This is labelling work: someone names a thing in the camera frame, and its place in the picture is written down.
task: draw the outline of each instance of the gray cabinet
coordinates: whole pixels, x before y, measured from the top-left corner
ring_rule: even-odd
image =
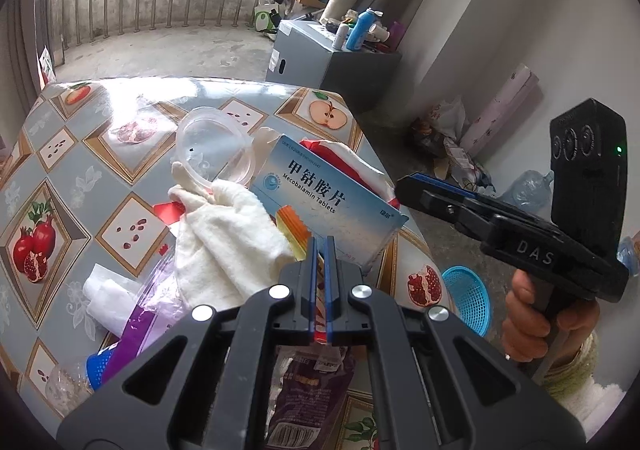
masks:
[[[400,53],[336,51],[333,37],[317,22],[283,20],[265,80],[337,92],[351,112],[372,109],[386,91]]]

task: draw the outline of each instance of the plastic bottle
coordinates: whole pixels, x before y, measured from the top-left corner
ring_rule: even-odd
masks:
[[[356,26],[351,30],[347,40],[347,49],[350,51],[360,50],[364,42],[364,36],[369,32],[376,18],[378,18],[378,14],[371,7],[358,15]]]
[[[347,39],[347,35],[349,33],[349,25],[348,24],[340,24],[338,26],[338,30],[335,33],[334,43],[331,46],[340,51],[342,46],[344,45],[344,41]]]
[[[550,185],[553,180],[553,172],[543,176],[536,170],[527,170],[511,183],[500,200],[535,215],[551,200]]]
[[[616,258],[629,270],[629,276],[638,276],[640,274],[640,260],[638,259],[638,253],[634,249],[634,241],[631,237],[625,237],[620,240]]]
[[[88,358],[53,367],[47,380],[45,395],[60,414],[69,414],[100,387],[102,373],[116,345],[113,344]]]

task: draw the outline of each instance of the table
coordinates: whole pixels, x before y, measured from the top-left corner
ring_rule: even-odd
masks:
[[[45,397],[52,367],[114,341],[86,313],[82,284],[94,264],[143,281],[174,243],[152,206],[168,200],[175,131],[190,110],[219,108],[249,134],[269,126],[296,141],[342,141],[384,171],[342,98],[318,92],[202,78],[47,85],[0,176],[0,363],[52,435],[62,420]],[[346,123],[332,130],[313,121],[309,105],[318,99],[344,112]],[[32,242],[22,232],[27,228],[49,253],[46,261],[26,256]],[[399,303],[416,307],[407,279],[429,267],[438,272],[410,218],[367,278]],[[444,284],[442,291],[441,303],[448,305]],[[359,368],[353,388],[366,397],[366,365]]]

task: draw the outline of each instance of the purple plastic bag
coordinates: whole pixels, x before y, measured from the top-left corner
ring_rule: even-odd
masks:
[[[102,382],[144,351],[186,313],[174,278],[174,253],[153,269],[124,328],[118,346],[104,369]]]

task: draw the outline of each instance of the blue spray bottle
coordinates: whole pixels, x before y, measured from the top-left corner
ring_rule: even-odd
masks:
[[[360,50],[364,42],[364,36],[369,32],[378,16],[382,16],[382,13],[376,13],[371,7],[358,15],[358,21],[347,39],[347,49],[350,51]]]

